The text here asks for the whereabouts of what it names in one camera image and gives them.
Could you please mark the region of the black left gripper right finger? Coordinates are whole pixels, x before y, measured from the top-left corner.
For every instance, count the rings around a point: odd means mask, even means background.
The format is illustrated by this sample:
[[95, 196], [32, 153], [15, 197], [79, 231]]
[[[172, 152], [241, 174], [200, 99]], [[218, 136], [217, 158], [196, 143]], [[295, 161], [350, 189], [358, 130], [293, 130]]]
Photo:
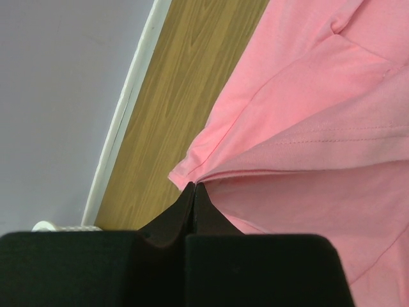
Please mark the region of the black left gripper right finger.
[[187, 306], [353, 306], [339, 255], [315, 234], [246, 235], [196, 186], [185, 239]]

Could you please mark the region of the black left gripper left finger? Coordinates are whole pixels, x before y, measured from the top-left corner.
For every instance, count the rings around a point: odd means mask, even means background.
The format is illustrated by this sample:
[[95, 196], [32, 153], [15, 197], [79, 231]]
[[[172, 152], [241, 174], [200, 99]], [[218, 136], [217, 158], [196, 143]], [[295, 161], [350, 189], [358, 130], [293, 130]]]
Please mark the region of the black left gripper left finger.
[[2, 306], [183, 306], [195, 185], [138, 231], [1, 237]]

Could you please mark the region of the white perforated plastic basket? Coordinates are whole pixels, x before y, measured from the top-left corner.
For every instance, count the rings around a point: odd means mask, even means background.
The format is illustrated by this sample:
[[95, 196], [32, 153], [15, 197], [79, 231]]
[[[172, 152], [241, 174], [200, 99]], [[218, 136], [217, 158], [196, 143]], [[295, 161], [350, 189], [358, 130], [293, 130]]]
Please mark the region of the white perforated plastic basket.
[[32, 232], [97, 232], [102, 231], [97, 226], [58, 226], [50, 221], [39, 221], [37, 222], [32, 230]]

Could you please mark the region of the pink t shirt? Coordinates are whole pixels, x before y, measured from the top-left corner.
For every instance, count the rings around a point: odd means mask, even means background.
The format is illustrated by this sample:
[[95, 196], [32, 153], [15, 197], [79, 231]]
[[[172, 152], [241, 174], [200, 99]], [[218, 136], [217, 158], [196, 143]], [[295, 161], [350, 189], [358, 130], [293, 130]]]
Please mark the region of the pink t shirt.
[[408, 2], [270, 1], [170, 172], [241, 230], [309, 232], [367, 304], [408, 302]]

